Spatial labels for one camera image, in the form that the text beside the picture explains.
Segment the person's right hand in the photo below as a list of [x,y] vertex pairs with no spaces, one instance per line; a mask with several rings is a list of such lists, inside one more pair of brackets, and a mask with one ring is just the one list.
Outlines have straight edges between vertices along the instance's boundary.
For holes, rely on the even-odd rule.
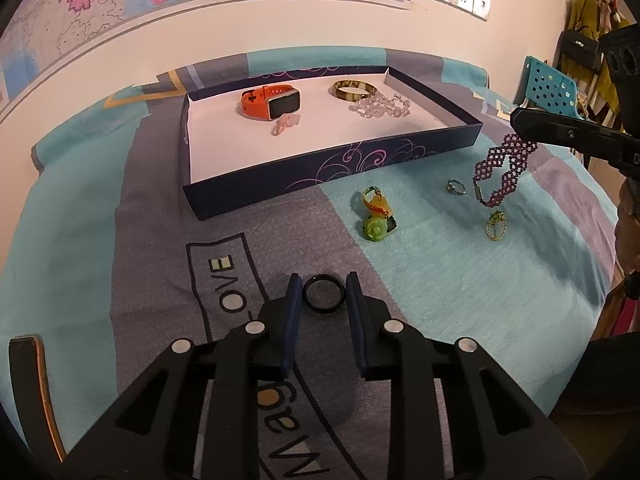
[[615,227],[616,256],[626,274],[639,270],[640,224],[639,202],[634,198],[630,181],[620,187],[620,203]]

